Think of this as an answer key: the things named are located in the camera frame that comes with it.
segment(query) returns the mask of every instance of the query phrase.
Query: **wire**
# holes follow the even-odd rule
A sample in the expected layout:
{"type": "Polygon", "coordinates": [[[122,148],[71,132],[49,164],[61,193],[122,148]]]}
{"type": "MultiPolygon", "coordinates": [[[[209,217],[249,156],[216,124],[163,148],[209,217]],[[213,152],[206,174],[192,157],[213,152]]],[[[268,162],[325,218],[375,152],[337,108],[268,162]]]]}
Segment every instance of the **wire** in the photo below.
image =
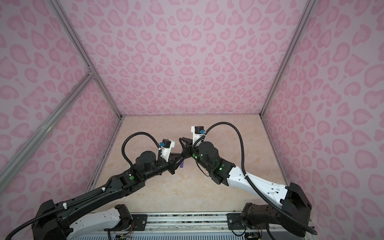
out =
{"type": "Polygon", "coordinates": [[[255,192],[261,197],[261,199],[263,199],[265,202],[267,202],[269,205],[271,205],[273,208],[275,208],[279,213],[281,213],[281,215],[283,215],[285,218],[287,218],[289,221],[293,222],[294,224],[296,224],[297,226],[305,229],[307,232],[313,234],[313,235],[317,235],[317,231],[313,228],[311,228],[310,226],[306,225],[305,223],[297,220],[295,217],[293,217],[291,214],[287,213],[286,211],[284,211],[283,209],[279,208],[278,206],[276,206],[276,204],[274,204],[273,202],[271,202],[271,200],[269,200],[254,184],[253,182],[251,181],[251,179],[248,177],[247,175],[247,172],[245,171],[245,163],[244,163],[244,144],[243,144],[243,139],[241,137],[241,134],[239,132],[239,130],[232,124],[232,123],[229,123],[229,122],[218,122],[218,123],[215,123],[213,124],[212,126],[210,126],[206,132],[205,132],[205,135],[201,136],[194,144],[193,144],[193,148],[195,148],[196,144],[200,141],[200,140],[204,140],[205,136],[208,134],[208,132],[214,128],[215,126],[217,125],[221,125],[221,124],[225,124],[225,125],[229,125],[231,126],[237,133],[238,137],[239,137],[239,140],[240,140],[240,148],[241,148],[241,170],[245,176],[245,179],[248,181],[249,185],[251,185],[251,187],[255,190],[255,192]]]}
{"type": "Polygon", "coordinates": [[[132,231],[133,231],[133,228],[135,228],[135,222],[133,221],[132,224],[131,224],[131,230],[129,231],[129,236],[131,236],[132,234],[132,231]]]}
{"type": "Polygon", "coordinates": [[[112,240],[111,239],[111,230],[108,228],[108,230],[107,230],[107,233],[108,233],[108,240],[112,240]]]}
{"type": "Polygon", "coordinates": [[[276,240],[276,238],[273,237],[272,233],[269,231],[269,224],[267,223],[267,226],[266,226],[266,231],[269,235],[269,237],[272,239],[272,240],[276,240]]]}
{"type": "MultiPolygon", "coordinates": [[[[233,234],[235,234],[235,232],[234,232],[233,229],[232,229],[232,225],[233,225],[234,223],[236,223],[236,222],[233,222],[233,223],[231,224],[231,231],[232,231],[233,234]]],[[[243,236],[243,235],[245,234],[245,231],[246,231],[246,230],[247,230],[247,228],[244,227],[244,231],[243,231],[242,234],[240,234],[240,235],[235,234],[235,235],[238,236],[238,237],[241,237],[241,236],[243,236]]]]}
{"type": "Polygon", "coordinates": [[[263,228],[262,228],[262,226],[261,226],[261,224],[259,224],[259,226],[260,226],[260,229],[261,229],[261,235],[260,235],[260,239],[263,237],[263,228]]]}
{"type": "MultiPolygon", "coordinates": [[[[159,149],[160,148],[160,145],[157,143],[157,141],[155,140],[154,137],[152,137],[152,135],[150,135],[149,133],[146,133],[146,132],[136,132],[132,135],[130,135],[129,137],[127,137],[127,139],[125,139],[125,141],[123,142],[122,146],[121,146],[121,154],[122,156],[124,157],[124,159],[130,164],[130,166],[132,167],[133,163],[131,162],[131,160],[127,157],[127,155],[125,154],[125,146],[127,145],[127,142],[133,138],[134,136],[137,136],[137,135],[145,135],[145,136],[148,136],[152,139],[152,141],[156,144],[156,147],[159,149]]],[[[160,162],[160,158],[161,158],[161,150],[159,150],[159,153],[157,155],[157,162],[160,162]]]]}
{"type": "MultiPolygon", "coordinates": [[[[117,175],[114,175],[114,176],[110,177],[110,178],[108,179],[107,183],[106,183],[103,187],[105,187],[105,188],[107,189],[107,188],[109,187],[109,185],[111,184],[113,178],[115,178],[116,176],[117,176],[117,175]]],[[[101,188],[102,188],[102,187],[100,187],[100,189],[99,189],[97,192],[95,192],[94,194],[92,194],[92,195],[90,195],[90,196],[88,196],[88,197],[85,197],[85,198],[83,198],[83,199],[76,200],[76,201],[74,201],[74,202],[68,204],[68,205],[67,205],[67,209],[71,208],[71,207],[74,206],[74,205],[78,205],[78,204],[80,204],[80,203],[82,203],[82,202],[88,201],[88,200],[90,200],[90,199],[92,199],[92,198],[98,196],[99,194],[103,193],[104,191],[103,191],[101,188]]],[[[64,207],[60,207],[60,208],[57,208],[57,209],[53,209],[53,210],[50,210],[50,211],[48,211],[48,212],[45,212],[45,213],[41,214],[40,216],[35,217],[35,218],[33,218],[33,219],[31,219],[31,220],[29,220],[29,221],[27,221],[27,222],[21,224],[20,226],[18,226],[17,228],[15,228],[12,232],[10,232],[10,233],[8,234],[8,236],[5,238],[5,240],[11,240],[11,238],[12,238],[16,233],[18,233],[20,230],[22,230],[23,228],[25,228],[25,227],[31,225],[31,224],[34,223],[34,222],[37,222],[37,221],[40,220],[40,219],[46,218],[47,216],[50,216],[50,215],[52,215],[52,214],[61,212],[61,211],[63,211],[63,210],[66,210],[66,209],[65,209],[64,207]]]]}
{"type": "Polygon", "coordinates": [[[207,174],[205,174],[205,172],[203,172],[203,170],[200,168],[200,166],[199,166],[199,164],[196,162],[196,165],[197,165],[197,167],[200,169],[200,171],[206,176],[206,177],[209,177],[209,173],[208,173],[208,175],[207,174]]]}

